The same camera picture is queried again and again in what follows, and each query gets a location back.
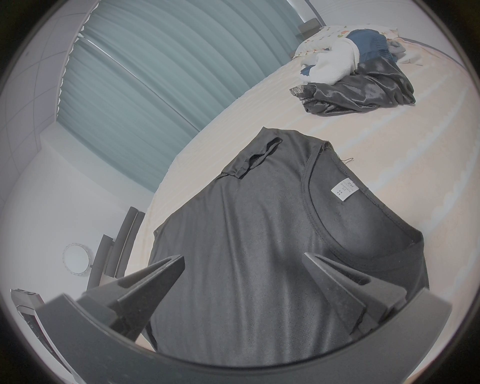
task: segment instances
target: mattress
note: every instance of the mattress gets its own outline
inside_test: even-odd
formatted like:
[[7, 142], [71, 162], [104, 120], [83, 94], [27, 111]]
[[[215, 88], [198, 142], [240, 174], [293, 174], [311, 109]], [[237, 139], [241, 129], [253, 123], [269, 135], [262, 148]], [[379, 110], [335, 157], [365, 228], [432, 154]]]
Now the mattress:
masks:
[[419, 369], [456, 331], [480, 280], [480, 100], [467, 72], [441, 53], [400, 40], [423, 65], [399, 64], [414, 106], [320, 117], [289, 89], [299, 84], [295, 58], [237, 99], [171, 164], [146, 212], [126, 274], [148, 264], [154, 230], [214, 179], [265, 126], [328, 140], [348, 167], [388, 207], [425, 237], [433, 293], [453, 311]]

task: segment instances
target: black t-shirt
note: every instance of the black t-shirt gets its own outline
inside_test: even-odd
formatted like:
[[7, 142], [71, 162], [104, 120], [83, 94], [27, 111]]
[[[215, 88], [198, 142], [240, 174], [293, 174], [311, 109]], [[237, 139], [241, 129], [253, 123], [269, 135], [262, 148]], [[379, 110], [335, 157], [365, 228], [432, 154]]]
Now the black t-shirt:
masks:
[[428, 286], [421, 232], [329, 142], [263, 128], [155, 231], [150, 264], [181, 254], [185, 271], [144, 334], [160, 353], [235, 367], [344, 346], [351, 337], [303, 266], [304, 252], [403, 286], [407, 299]]

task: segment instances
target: pillow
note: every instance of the pillow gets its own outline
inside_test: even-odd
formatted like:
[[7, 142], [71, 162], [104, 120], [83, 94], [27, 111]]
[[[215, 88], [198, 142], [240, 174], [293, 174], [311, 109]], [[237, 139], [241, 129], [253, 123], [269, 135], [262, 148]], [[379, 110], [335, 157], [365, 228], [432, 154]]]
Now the pillow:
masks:
[[382, 27], [380, 25], [362, 24], [362, 25], [327, 25], [323, 27], [312, 37], [306, 39], [299, 45], [293, 56], [305, 56], [308, 53], [317, 52], [330, 48], [335, 40], [339, 37], [347, 37], [347, 35], [356, 29], [373, 29], [378, 31], [382, 35], [385, 35], [387, 39], [394, 39], [398, 37], [398, 31], [396, 29], [390, 29], [388, 27]]

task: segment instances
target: tiled ceiling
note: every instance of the tiled ceiling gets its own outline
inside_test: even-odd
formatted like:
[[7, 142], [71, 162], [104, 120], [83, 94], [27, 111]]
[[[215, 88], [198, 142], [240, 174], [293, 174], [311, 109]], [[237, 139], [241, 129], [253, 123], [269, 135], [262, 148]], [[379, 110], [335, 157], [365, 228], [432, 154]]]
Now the tiled ceiling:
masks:
[[69, 0], [21, 54], [0, 94], [0, 215], [20, 174], [40, 148], [39, 134], [56, 118], [67, 55], [98, 0]]

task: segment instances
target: clothing label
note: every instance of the clothing label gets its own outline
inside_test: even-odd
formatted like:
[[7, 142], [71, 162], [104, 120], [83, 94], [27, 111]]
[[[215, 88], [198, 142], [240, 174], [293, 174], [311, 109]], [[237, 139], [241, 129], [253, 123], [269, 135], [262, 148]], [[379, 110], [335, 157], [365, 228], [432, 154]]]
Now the clothing label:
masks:
[[354, 184], [350, 178], [346, 178], [332, 188], [332, 192], [341, 200], [345, 201], [353, 192], [358, 191], [359, 188]]

